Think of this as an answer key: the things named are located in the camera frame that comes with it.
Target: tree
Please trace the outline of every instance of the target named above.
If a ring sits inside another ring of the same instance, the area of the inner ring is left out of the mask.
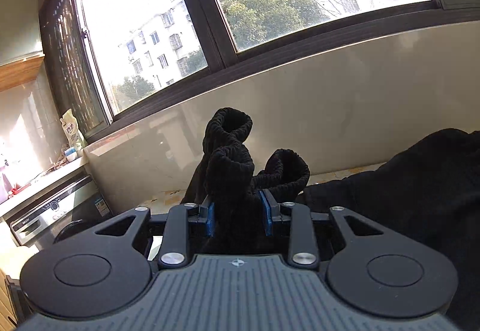
[[[329,20],[315,0],[222,0],[240,50]]]
[[[187,76],[193,74],[194,72],[201,70],[207,66],[207,61],[205,56],[203,56],[203,51],[199,48],[196,51],[190,52],[187,58],[187,68],[182,76]]]
[[[126,76],[121,85],[112,86],[112,92],[120,110],[132,106],[154,91],[155,86],[153,83],[148,82],[140,75]]]

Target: logo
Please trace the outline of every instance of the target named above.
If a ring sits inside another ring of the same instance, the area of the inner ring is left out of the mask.
[[[240,267],[240,266],[243,266],[246,262],[245,261],[242,261],[241,259],[235,259],[233,261],[230,262],[233,266],[237,267],[237,269]]]

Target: wooden cabinet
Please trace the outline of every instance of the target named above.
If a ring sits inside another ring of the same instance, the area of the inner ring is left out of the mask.
[[[38,0],[0,0],[0,91],[34,80],[43,57]]]

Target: kitchen counter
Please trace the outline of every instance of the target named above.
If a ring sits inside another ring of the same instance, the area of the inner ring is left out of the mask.
[[[11,211],[18,205],[22,204],[24,201],[27,201],[29,198],[35,196],[35,194],[41,192],[43,189],[61,180],[64,176],[67,176],[68,174],[73,173],[75,170],[79,169],[80,167],[85,166],[87,163],[88,158],[86,156],[83,156],[74,160],[71,163],[66,164],[65,166],[62,166],[61,168],[53,171],[52,173],[41,177],[38,181],[28,186],[19,194],[13,196],[12,198],[9,198],[8,200],[0,204],[0,217]]]

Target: black towel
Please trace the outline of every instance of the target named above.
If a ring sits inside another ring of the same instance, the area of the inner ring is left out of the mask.
[[[446,255],[458,271],[447,315],[480,326],[480,132],[435,132],[376,171],[307,187],[315,212],[341,205]]]

